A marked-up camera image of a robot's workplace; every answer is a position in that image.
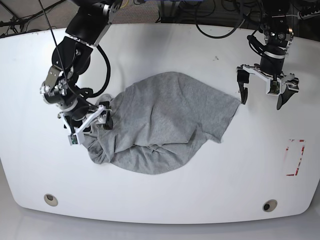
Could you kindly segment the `black tripod stand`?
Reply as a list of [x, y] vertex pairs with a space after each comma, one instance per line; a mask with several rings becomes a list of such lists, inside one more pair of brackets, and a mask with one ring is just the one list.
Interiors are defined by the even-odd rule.
[[19, 17], [2, 1], [0, 1], [0, 6], [12, 15], [9, 21], [0, 21], [1, 28], [7, 27], [6, 32], [0, 35], [1, 38], [8, 37], [9, 31], [12, 31], [14, 35], [26, 33], [30, 22], [44, 15], [41, 10], [31, 15]]

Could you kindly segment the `white power strip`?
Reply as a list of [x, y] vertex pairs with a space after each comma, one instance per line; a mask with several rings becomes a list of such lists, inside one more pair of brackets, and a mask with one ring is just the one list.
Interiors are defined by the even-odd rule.
[[320, 15], [320, 5], [315, 4], [312, 6], [303, 7], [297, 14], [299, 20], [307, 20]]

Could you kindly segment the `grey T-shirt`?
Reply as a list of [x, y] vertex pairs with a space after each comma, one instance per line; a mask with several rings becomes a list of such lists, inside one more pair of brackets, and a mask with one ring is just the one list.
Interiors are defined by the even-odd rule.
[[209, 140], [220, 143], [241, 103], [180, 72], [150, 76], [104, 101], [113, 126], [91, 125], [84, 142], [90, 159], [148, 175], [183, 167]]

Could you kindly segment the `red tape rectangle marking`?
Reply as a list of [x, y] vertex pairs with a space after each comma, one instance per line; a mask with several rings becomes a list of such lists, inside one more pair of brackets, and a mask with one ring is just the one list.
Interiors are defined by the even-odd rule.
[[290, 139], [285, 150], [284, 174], [288, 177], [297, 176], [302, 162], [306, 141], [304, 139]]

